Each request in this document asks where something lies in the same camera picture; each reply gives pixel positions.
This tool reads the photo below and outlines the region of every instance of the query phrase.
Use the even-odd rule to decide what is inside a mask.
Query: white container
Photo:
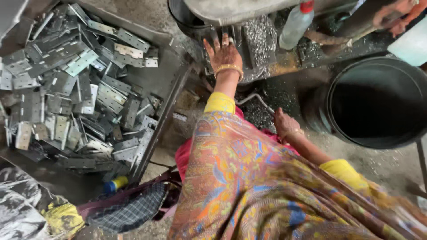
[[[427,62],[427,17],[392,43],[387,50],[414,67]]]
[[[314,18],[313,1],[301,3],[292,9],[279,37],[279,47],[291,50],[304,35]]]

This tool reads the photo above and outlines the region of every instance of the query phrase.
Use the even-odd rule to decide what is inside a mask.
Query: concrete floor
[[[132,21],[144,23],[158,30],[169,32],[183,43],[188,42],[188,38],[180,33],[177,25],[169,15],[166,0],[83,1],[124,15]],[[324,67],[292,73],[269,79],[268,81],[269,84],[277,86],[278,89],[283,88],[298,103],[293,106],[290,114],[304,127],[305,124],[299,112],[299,99],[297,96],[302,96],[304,92],[307,92],[307,89],[327,83],[329,78],[328,69]],[[187,86],[187,88],[195,90],[194,86],[191,85]],[[203,100],[206,100],[206,98],[202,98],[191,110],[176,110],[187,115],[188,120],[187,122],[181,122],[176,119],[171,120],[166,134],[161,139],[161,144],[159,144],[159,147],[154,152],[151,159],[153,162],[171,166],[175,165],[174,153],[180,144],[192,135],[195,122],[202,114],[205,105]],[[318,134],[307,128],[305,128],[305,131],[308,139],[331,157],[347,159],[367,179],[386,187],[393,194],[402,194],[414,200],[413,196],[407,194],[405,189],[409,182],[422,183],[421,169],[415,144],[400,149],[378,151],[345,143],[336,137]],[[165,170],[166,168],[164,167],[149,164],[143,181],[150,180]],[[160,240],[166,238],[171,223],[171,217],[161,222],[147,222],[139,229],[123,236],[107,234],[94,228],[86,228],[76,236],[76,239]]]

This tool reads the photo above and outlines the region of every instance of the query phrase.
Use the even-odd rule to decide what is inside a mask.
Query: pile of metal hinges
[[[0,110],[8,146],[109,181],[136,169],[157,126],[161,101],[124,79],[128,65],[157,67],[158,49],[89,15],[62,4],[32,22],[2,59]]]

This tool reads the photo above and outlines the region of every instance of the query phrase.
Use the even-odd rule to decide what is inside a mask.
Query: red bottle cap
[[[307,14],[313,10],[314,1],[308,1],[305,3],[301,3],[299,9],[301,9],[301,12],[304,14]]]

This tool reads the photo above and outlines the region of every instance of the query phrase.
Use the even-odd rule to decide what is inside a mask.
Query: pink garment
[[[238,117],[240,117],[243,121],[249,123],[248,121],[245,120],[244,115],[243,115],[243,111],[238,108],[236,106],[236,113],[235,113]],[[280,138],[277,136],[277,134],[272,133],[270,130],[268,129],[262,129],[261,130],[262,133],[264,133],[265,135],[267,135],[270,139],[281,143]],[[193,138],[189,138],[187,139],[187,141],[185,141],[184,144],[182,144],[178,150],[176,150],[175,152],[175,162],[176,162],[176,166],[178,167],[178,171],[179,171],[179,175],[181,177],[182,182],[184,182],[185,179],[185,173],[187,171],[188,168],[188,160],[190,159],[190,151],[191,151],[191,144],[193,143]],[[286,146],[287,149],[293,151],[295,154],[299,155],[298,152],[295,150],[295,148],[293,148],[291,145]]]

